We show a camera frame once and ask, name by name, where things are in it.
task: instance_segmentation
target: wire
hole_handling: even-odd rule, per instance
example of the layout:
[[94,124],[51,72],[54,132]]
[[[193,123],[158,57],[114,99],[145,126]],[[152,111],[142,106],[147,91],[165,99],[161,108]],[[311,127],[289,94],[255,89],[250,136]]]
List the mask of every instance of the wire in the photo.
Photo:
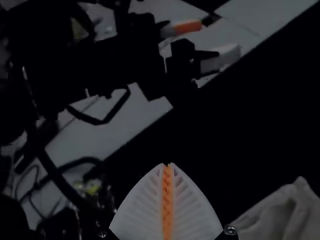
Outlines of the wire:
[[51,209],[51,211],[47,215],[47,218],[51,218],[55,214],[55,211],[57,210],[59,204],[61,203],[61,200],[62,200],[62,198],[60,197],[59,200],[56,201],[56,203],[54,204],[53,208]]
[[[25,177],[33,170],[35,169],[35,176],[34,176],[34,183],[33,185],[35,185],[37,183],[38,177],[39,177],[39,173],[40,173],[40,168],[38,165],[33,165],[31,166],[28,170],[25,171],[25,173],[21,176],[21,178],[19,179],[18,183],[16,184],[15,190],[14,190],[14,198],[16,200],[18,200],[18,190],[19,190],[19,186],[22,183],[22,181],[25,179]],[[31,200],[32,194],[28,195],[28,200],[30,202],[31,207],[34,209],[34,211],[36,212],[36,214],[39,215],[39,217],[44,220],[46,219],[44,217],[44,215],[39,211],[39,209],[35,206],[34,202]]]
[[[58,172],[60,172],[61,174],[70,170],[70,169],[73,169],[75,167],[78,167],[80,165],[83,165],[83,164],[93,164],[93,165],[98,165],[102,163],[102,161],[98,158],[95,158],[95,157],[82,157],[80,159],[77,159],[77,160],[74,160],[74,161],[71,161],[71,162],[68,162],[60,167],[57,168]],[[38,182],[35,182],[33,184],[33,187],[28,190],[21,198],[19,201],[19,203],[23,203],[29,195],[31,195],[34,191],[40,191],[46,184],[48,184],[50,181],[52,181],[52,179],[47,175],[47,176],[44,176],[40,181]]]
[[19,181],[17,182],[16,186],[15,186],[15,190],[14,190],[14,198],[16,200],[18,200],[18,190],[19,190],[19,186],[21,184],[21,182],[25,179],[25,177],[33,170],[35,169],[35,178],[34,178],[34,184],[37,182],[38,177],[39,177],[39,173],[40,173],[40,168],[38,165],[33,165],[30,168],[28,168],[25,173],[21,176],[21,178],[19,179]]
[[131,92],[128,86],[125,87],[126,92],[122,95],[122,97],[116,102],[116,104],[113,106],[113,108],[107,113],[105,118],[103,120],[97,119],[95,117],[92,117],[90,115],[87,115],[83,112],[80,112],[76,110],[72,106],[67,106],[65,109],[73,115],[75,118],[78,120],[81,120],[85,123],[94,125],[94,126],[100,126],[104,124],[108,124],[114,117],[115,115],[119,112],[119,110],[123,107],[123,105],[127,102],[129,99]]
[[90,218],[92,221],[103,220],[102,215],[98,208],[91,205],[83,197],[81,197],[77,191],[66,181],[62,174],[58,171],[56,165],[50,159],[49,155],[45,150],[41,150],[38,154],[38,159],[44,169],[47,171],[49,177],[59,188],[61,193],[70,200],[80,211],[83,211],[83,214],[87,218]]
[[29,200],[29,203],[31,205],[31,207],[33,208],[33,210],[36,212],[36,214],[39,215],[39,217],[42,219],[42,220],[45,220],[45,216],[39,211],[39,209],[35,206],[34,202],[31,200],[31,194],[28,196],[28,200]]
[[[89,108],[91,108],[91,106],[93,106],[96,102],[98,102],[99,100],[99,96],[96,96],[86,107],[84,107],[83,109],[80,110],[81,113],[85,112],[86,110],[88,110]],[[65,125],[60,126],[59,127],[59,133],[61,133],[66,127],[68,127],[73,121],[75,121],[77,118],[73,117],[70,121],[68,121]]]

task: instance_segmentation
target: orange object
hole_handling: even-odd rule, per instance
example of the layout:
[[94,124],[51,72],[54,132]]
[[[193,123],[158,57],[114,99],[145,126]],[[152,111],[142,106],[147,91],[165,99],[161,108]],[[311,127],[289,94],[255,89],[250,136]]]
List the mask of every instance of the orange object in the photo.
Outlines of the orange object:
[[173,225],[173,170],[163,167],[162,175],[162,230],[163,240],[171,240]]
[[174,26],[177,35],[197,32],[202,29],[202,23],[199,20],[193,20],[185,23],[180,23]]

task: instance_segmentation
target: white table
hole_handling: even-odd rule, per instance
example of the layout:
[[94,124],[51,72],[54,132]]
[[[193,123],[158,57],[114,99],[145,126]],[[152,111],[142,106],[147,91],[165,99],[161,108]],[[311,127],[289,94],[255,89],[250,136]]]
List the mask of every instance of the white table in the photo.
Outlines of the white table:
[[[230,3],[226,4],[226,6],[222,6],[218,11],[216,11],[223,17],[225,16],[225,18],[220,19],[218,22],[201,32],[190,33],[184,37],[193,41],[196,47],[200,50],[209,50],[220,45],[238,43],[242,46],[242,54],[244,55],[248,53],[260,44],[267,36],[269,36],[271,32],[275,32],[283,26],[283,24],[273,24],[272,29],[268,28],[265,34],[262,34],[262,32],[260,32],[261,29],[257,27],[257,24],[245,24],[243,16],[241,17],[241,14],[237,13],[239,11],[244,11],[244,9],[241,8],[241,5],[242,3],[248,3],[248,1],[249,0],[231,0]],[[277,5],[282,1],[284,3],[288,2],[288,0],[273,0],[271,1],[272,3],[269,3],[270,1],[260,0],[259,2],[261,5],[268,2],[268,6],[270,5],[268,8],[270,10],[269,15],[273,18],[280,18],[283,12],[281,10],[278,12],[275,10],[275,15],[273,15],[273,8],[271,6],[275,6],[275,8],[278,9]],[[294,16],[302,13],[306,8],[308,8],[308,6],[310,7],[312,5],[311,2],[315,2],[315,0],[307,1],[309,1],[310,4],[301,4],[303,7],[301,7],[300,10],[295,10],[293,14]],[[93,15],[101,15],[106,13],[106,11],[110,12],[110,10],[100,8],[99,6],[94,6],[89,11],[91,11]],[[145,0],[144,2],[137,2],[133,0],[130,11],[136,13],[151,12],[155,15],[156,21],[186,20],[201,18],[207,15],[204,11],[180,0]],[[264,17],[266,15],[268,14],[254,14],[254,17],[259,21],[265,21],[266,19]],[[292,18],[293,17],[287,17],[283,21],[286,21],[287,23]],[[111,28],[114,28],[114,22],[112,22],[110,18],[107,18],[104,19],[101,25],[97,26],[97,28],[104,30],[110,26]],[[104,38],[105,35],[112,34],[114,33],[104,32],[98,35],[98,37]],[[171,54],[170,46],[163,49],[162,54],[166,57],[169,56]],[[197,82],[199,87],[207,83],[212,77],[214,77],[214,75],[199,80]],[[148,102],[137,84],[132,84],[129,88],[131,90],[129,100],[124,104],[123,108],[109,124],[103,126],[92,126],[79,120],[74,120],[46,147],[47,153],[57,166],[84,156],[93,156],[104,159],[172,109],[172,106],[165,98]],[[115,91],[112,95],[112,99],[100,99],[97,103],[87,109],[85,113],[93,117],[102,118],[112,108],[114,103],[122,94],[123,90]],[[70,119],[71,116],[68,115],[68,113],[63,113],[61,122],[65,124]],[[67,180],[72,183],[74,180],[80,179],[81,174],[89,169],[90,166],[84,166],[67,173],[65,176]],[[42,167],[41,171],[42,175],[46,174]],[[32,187],[33,180],[34,176],[31,175],[26,178],[20,188],[20,196],[24,191]],[[43,189],[43,191],[41,191],[40,194],[34,196],[33,200],[39,209],[46,214],[51,210],[59,198],[64,197],[61,195],[60,191],[50,183]],[[32,210],[29,203],[25,203],[23,208],[26,212],[30,227],[34,229],[39,221],[39,217]]]

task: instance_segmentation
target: towel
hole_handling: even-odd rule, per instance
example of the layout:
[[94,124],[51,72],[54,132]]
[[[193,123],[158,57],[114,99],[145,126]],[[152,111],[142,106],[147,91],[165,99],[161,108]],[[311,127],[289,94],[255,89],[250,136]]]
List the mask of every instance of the towel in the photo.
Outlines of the towel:
[[239,240],[320,240],[320,198],[299,177],[235,220]]

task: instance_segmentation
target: white surface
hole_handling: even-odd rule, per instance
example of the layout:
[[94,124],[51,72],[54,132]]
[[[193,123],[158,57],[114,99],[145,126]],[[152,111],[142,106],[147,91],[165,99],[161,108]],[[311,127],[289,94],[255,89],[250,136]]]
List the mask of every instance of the white surface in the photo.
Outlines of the white surface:
[[[268,5],[267,0],[256,0],[262,5],[262,9],[269,10],[269,12],[266,11],[259,14],[251,12],[254,10],[250,10],[251,7],[248,5],[239,5],[241,2],[248,4],[249,0],[231,1],[237,2],[236,4],[238,5],[238,8],[234,8],[232,10],[233,13],[231,8],[229,8],[228,18],[230,20],[221,19],[201,32],[190,33],[184,37],[193,41],[199,50],[209,50],[221,45],[237,43],[242,46],[241,52],[242,55],[244,55],[262,42],[264,36],[270,34],[273,30],[278,30],[274,27],[277,26],[276,28],[278,28],[279,25],[276,24],[271,24],[271,26],[273,26],[271,28],[268,23],[261,23],[261,25],[258,24],[263,16],[268,15],[272,18],[273,12],[275,15],[279,13],[276,6],[269,8],[265,7],[265,5]],[[277,2],[279,6],[282,6],[282,8],[284,8],[286,4],[291,7],[294,5],[291,2],[288,3],[288,0],[272,2],[274,4]],[[252,1],[252,5],[256,6],[257,3]],[[304,9],[307,5],[301,3],[300,6]],[[202,10],[180,0],[145,0],[144,2],[137,2],[133,0],[131,11],[136,13],[151,12],[155,15],[155,19],[157,21],[183,21],[187,19],[200,18],[206,15]],[[261,34],[258,34],[259,31],[256,31],[252,26],[251,28],[253,29],[250,29],[249,26],[246,26],[245,22],[237,22],[239,15],[242,16],[243,19],[251,16],[250,21],[254,27],[261,31]],[[103,25],[105,26],[112,24],[112,22],[110,24],[106,21],[103,22]],[[165,56],[171,54],[170,46],[163,50],[163,54]],[[211,77],[212,76],[209,76],[197,81],[198,85],[203,86]],[[169,102],[164,98],[148,102],[136,84],[131,85],[130,89],[131,96],[129,100],[109,124],[104,126],[92,126],[87,123],[74,120],[47,146],[46,151],[57,166],[84,156],[93,156],[100,159],[108,157],[172,108]],[[102,118],[107,114],[122,94],[123,91],[118,90],[114,92],[112,99],[99,100],[85,112],[94,117]],[[64,119],[68,118],[70,118],[68,113],[64,113]],[[82,171],[76,171],[74,174],[68,174],[67,180],[72,182],[76,178],[79,178],[79,176],[88,169],[89,167],[87,166],[82,168]],[[23,186],[21,187],[22,193],[31,188],[33,180],[33,177],[30,176],[23,183]],[[39,195],[34,197],[34,202],[44,213],[48,213],[61,196],[60,191],[53,184],[49,184],[48,187],[43,189]],[[26,212],[30,227],[35,228],[39,217],[34,213],[32,208],[30,208],[28,203],[24,204],[23,208]]]
[[214,12],[265,39],[316,2],[317,0],[231,0]]

